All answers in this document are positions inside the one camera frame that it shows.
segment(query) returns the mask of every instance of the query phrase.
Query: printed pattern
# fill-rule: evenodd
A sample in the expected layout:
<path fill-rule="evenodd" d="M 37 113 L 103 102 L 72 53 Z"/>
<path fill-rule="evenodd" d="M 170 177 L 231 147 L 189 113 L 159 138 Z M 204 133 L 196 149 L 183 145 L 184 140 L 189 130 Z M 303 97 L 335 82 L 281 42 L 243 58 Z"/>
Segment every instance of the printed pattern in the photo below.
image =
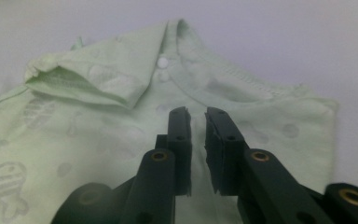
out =
<path fill-rule="evenodd" d="M 54 101 L 47 97 L 34 98 L 24 109 L 23 119 L 29 129 L 42 127 L 55 110 Z"/>
<path fill-rule="evenodd" d="M 7 161 L 0 164 L 0 201 L 3 204 L 2 219 L 5 223 L 28 213 L 28 203 L 21 197 L 26 171 L 20 162 Z"/>
<path fill-rule="evenodd" d="M 288 138 L 296 138 L 299 135 L 299 129 L 295 124 L 285 124 L 282 127 L 282 134 Z"/>
<path fill-rule="evenodd" d="M 7 145 L 8 145 L 8 141 L 6 139 L 1 139 L 0 140 L 0 151 L 4 150 Z"/>

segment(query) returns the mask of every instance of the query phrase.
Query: white table surface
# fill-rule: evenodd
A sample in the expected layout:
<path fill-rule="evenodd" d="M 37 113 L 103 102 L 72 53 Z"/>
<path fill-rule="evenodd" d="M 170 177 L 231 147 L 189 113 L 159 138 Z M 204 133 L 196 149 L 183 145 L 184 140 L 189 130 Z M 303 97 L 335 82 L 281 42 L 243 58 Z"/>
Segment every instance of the white table surface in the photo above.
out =
<path fill-rule="evenodd" d="M 358 1 L 0 0 L 0 94 L 29 60 L 184 18 L 209 49 L 257 77 L 336 99 L 333 182 L 358 186 Z"/>

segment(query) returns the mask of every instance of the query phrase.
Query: screw hole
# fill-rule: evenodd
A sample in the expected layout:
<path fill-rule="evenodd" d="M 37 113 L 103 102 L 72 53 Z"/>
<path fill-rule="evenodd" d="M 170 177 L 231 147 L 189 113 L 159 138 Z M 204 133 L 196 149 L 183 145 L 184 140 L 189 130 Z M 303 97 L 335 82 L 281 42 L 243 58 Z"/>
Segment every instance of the screw hole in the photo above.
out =
<path fill-rule="evenodd" d="M 269 155 L 264 152 L 254 152 L 252 153 L 252 158 L 256 161 L 268 161 Z"/>
<path fill-rule="evenodd" d="M 152 154 L 153 161 L 165 161 L 167 158 L 168 155 L 165 152 L 155 152 Z"/>
<path fill-rule="evenodd" d="M 347 203 L 358 206 L 358 191 L 354 189 L 341 189 L 339 196 L 344 199 Z"/>
<path fill-rule="evenodd" d="M 297 219 L 300 220 L 304 224 L 315 224 L 316 223 L 315 218 L 305 212 L 298 212 Z"/>
<path fill-rule="evenodd" d="M 136 216 L 136 222 L 137 223 L 151 223 L 153 221 L 153 216 L 149 213 L 140 213 L 138 216 Z"/>

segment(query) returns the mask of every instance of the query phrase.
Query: brass insert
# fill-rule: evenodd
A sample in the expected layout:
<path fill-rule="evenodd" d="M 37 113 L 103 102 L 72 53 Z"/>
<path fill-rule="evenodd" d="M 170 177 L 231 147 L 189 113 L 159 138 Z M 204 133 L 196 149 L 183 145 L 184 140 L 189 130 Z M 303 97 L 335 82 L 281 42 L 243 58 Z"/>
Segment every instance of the brass insert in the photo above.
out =
<path fill-rule="evenodd" d="M 269 155 L 259 151 L 252 153 L 252 158 L 255 161 L 269 161 Z"/>
<path fill-rule="evenodd" d="M 165 152 L 159 151 L 152 154 L 153 161 L 165 161 L 168 159 L 168 155 Z"/>
<path fill-rule="evenodd" d="M 357 190 L 341 189 L 338 193 L 342 199 L 347 201 L 347 203 L 351 203 L 353 205 L 358 206 L 358 191 Z"/>

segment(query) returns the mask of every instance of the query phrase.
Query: shirt fabric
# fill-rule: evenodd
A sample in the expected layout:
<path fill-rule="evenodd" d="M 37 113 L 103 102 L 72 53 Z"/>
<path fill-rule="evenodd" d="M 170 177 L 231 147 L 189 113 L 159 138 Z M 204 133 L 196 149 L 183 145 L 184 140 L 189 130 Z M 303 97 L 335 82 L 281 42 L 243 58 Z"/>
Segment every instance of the shirt fabric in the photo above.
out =
<path fill-rule="evenodd" d="M 299 183 L 329 183 L 337 103 L 250 75 L 174 20 L 32 60 L 24 84 L 0 96 L 0 223 L 49 223 L 74 189 L 130 179 L 180 106 L 191 115 L 192 195 L 176 197 L 175 223 L 241 223 L 235 197 L 213 192 L 207 106 Z"/>

